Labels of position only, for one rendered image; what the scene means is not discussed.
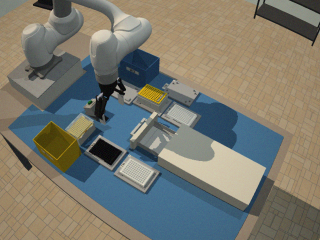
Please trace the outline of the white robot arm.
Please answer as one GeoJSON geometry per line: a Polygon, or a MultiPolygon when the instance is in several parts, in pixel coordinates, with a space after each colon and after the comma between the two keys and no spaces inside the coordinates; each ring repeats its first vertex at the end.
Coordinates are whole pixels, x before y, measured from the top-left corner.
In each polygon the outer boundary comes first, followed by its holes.
{"type": "Polygon", "coordinates": [[[56,47],[83,26],[82,13],[72,3],[99,11],[111,22],[111,31],[102,29],[90,39],[89,54],[96,81],[109,85],[118,79],[118,64],[129,53],[144,44],[152,33],[150,22],[142,17],[125,14],[108,0],[52,0],[53,10],[46,24],[33,23],[21,34],[21,46],[29,62],[24,69],[30,79],[44,79],[63,59],[53,54],[56,47]]]}

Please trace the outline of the blue open-top bin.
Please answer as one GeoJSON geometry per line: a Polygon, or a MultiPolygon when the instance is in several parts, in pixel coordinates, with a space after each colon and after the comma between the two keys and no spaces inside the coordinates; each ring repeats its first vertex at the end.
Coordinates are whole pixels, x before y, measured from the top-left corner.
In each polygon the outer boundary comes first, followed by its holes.
{"type": "Polygon", "coordinates": [[[160,58],[141,49],[127,54],[120,62],[121,75],[145,86],[158,74],[160,58]]]}

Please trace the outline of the yellow open-top bin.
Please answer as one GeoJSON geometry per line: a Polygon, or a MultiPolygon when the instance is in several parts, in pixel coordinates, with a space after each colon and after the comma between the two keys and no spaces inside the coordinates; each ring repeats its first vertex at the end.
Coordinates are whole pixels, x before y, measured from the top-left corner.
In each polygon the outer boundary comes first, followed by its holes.
{"type": "Polygon", "coordinates": [[[52,121],[33,141],[39,152],[64,173],[82,154],[77,140],[52,121]]]}

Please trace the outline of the blue bench mat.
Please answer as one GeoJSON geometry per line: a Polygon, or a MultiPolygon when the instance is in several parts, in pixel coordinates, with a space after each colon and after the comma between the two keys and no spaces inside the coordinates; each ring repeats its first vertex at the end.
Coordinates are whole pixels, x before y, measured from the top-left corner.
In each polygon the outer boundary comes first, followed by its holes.
{"type": "MultiPolygon", "coordinates": [[[[77,188],[152,240],[235,240],[284,136],[201,92],[190,107],[168,97],[172,103],[201,115],[194,130],[266,168],[249,205],[242,211],[159,166],[158,157],[152,153],[139,146],[131,148],[130,133],[152,113],[133,102],[122,105],[110,96],[105,106],[104,115],[109,118],[105,125],[85,114],[83,107],[99,96],[101,89],[90,55],[81,61],[81,66],[87,72],[44,111],[32,104],[8,128],[77,188]],[[94,121],[95,130],[79,145],[81,155],[64,173],[40,153],[33,139],[51,121],[65,131],[80,113],[94,121]],[[127,150],[113,171],[84,154],[99,135],[127,150]],[[128,155],[160,171],[146,193],[114,175],[128,155]]],[[[161,116],[157,122],[177,132],[179,127],[161,116]]]]}

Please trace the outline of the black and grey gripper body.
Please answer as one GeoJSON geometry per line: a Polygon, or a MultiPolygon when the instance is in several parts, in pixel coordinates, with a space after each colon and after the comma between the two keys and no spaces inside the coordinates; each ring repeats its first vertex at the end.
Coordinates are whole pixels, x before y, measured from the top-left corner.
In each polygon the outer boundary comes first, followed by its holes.
{"type": "MultiPolygon", "coordinates": [[[[114,83],[112,83],[112,84],[100,84],[100,83],[98,83],[99,88],[100,88],[100,90],[101,90],[100,93],[103,92],[103,96],[104,96],[104,97],[107,97],[108,92],[111,91],[111,95],[112,95],[112,94],[114,93],[114,90],[113,90],[113,89],[116,88],[117,84],[118,84],[117,80],[116,80],[114,83]]],[[[110,95],[110,96],[111,96],[111,95],[110,95]]]]}

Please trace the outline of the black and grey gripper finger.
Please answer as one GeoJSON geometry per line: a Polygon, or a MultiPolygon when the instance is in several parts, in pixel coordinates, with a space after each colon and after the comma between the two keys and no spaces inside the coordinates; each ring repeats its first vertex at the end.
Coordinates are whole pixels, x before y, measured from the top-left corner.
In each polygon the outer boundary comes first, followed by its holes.
{"type": "Polygon", "coordinates": [[[112,93],[111,91],[108,92],[107,98],[103,96],[103,92],[100,95],[95,96],[96,103],[95,103],[94,115],[99,117],[100,122],[104,125],[106,124],[104,111],[111,93],[112,93]]]}
{"type": "Polygon", "coordinates": [[[117,85],[119,86],[120,90],[118,90],[117,88],[114,88],[113,90],[117,92],[118,103],[124,105],[124,91],[126,91],[126,88],[122,83],[122,79],[119,77],[117,78],[117,85]]]}

